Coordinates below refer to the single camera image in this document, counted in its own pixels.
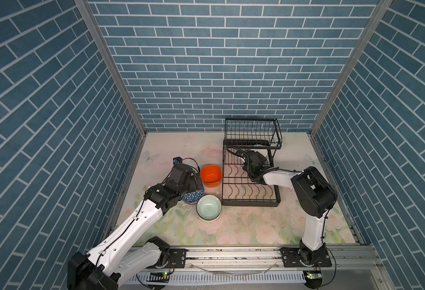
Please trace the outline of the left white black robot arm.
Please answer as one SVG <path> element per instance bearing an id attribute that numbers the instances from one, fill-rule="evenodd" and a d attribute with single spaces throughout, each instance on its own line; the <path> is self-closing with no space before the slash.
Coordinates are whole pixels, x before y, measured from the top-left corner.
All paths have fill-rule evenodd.
<path id="1" fill-rule="evenodd" d="M 68 261 L 67 289 L 116 290 L 149 267 L 162 267 L 170 257 L 170 245 L 155 236 L 135 252 L 133 245 L 187 193 L 203 188 L 199 166 L 176 158 L 167 177 L 151 186 L 136 210 L 88 253 L 75 253 Z"/>

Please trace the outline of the orange square bowl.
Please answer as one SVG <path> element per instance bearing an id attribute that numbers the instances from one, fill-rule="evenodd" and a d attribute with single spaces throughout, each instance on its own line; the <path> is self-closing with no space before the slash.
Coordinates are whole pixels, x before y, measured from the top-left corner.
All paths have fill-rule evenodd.
<path id="1" fill-rule="evenodd" d="M 207 188 L 214 188 L 220 185 L 223 172 L 217 165 L 205 166 L 200 172 L 201 180 Z"/>

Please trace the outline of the green ringed bowl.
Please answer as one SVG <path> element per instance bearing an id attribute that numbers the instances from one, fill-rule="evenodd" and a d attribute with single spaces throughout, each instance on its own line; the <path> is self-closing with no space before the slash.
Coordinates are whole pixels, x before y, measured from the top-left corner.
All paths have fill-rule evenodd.
<path id="1" fill-rule="evenodd" d="M 222 203 L 215 195 L 205 195 L 198 201 L 196 210 L 201 220 L 211 222 L 220 216 Z"/>

